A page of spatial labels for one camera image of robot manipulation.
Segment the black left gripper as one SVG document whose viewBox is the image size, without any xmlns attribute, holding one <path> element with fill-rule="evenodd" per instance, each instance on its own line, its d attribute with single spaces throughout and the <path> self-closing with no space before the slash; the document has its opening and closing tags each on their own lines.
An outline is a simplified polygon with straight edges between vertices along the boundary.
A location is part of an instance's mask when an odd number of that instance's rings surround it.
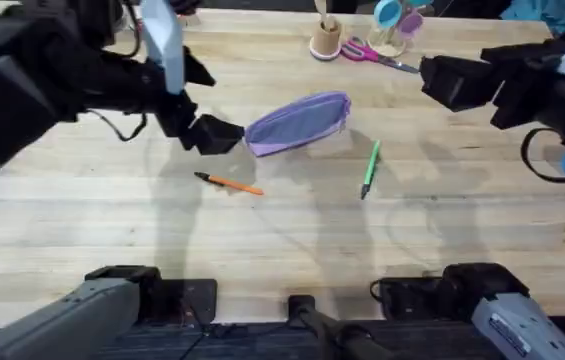
<svg viewBox="0 0 565 360">
<path fill-rule="evenodd" d="M 184 76 L 187 83 L 213 87 L 216 80 L 191 50 L 183 47 Z M 167 90 L 165 71 L 154 61 L 143 63 L 108 51 L 74 47 L 69 52 L 69 120 L 79 113 L 114 110 L 126 115 L 139 114 L 141 121 L 129 135 L 118 129 L 120 139 L 133 139 L 146 127 L 153 114 L 164 134 L 179 138 L 186 150 L 196 148 L 200 155 L 221 155 L 241 141 L 242 126 L 213 115 L 196 118 L 197 105 L 182 90 Z"/>
</svg>

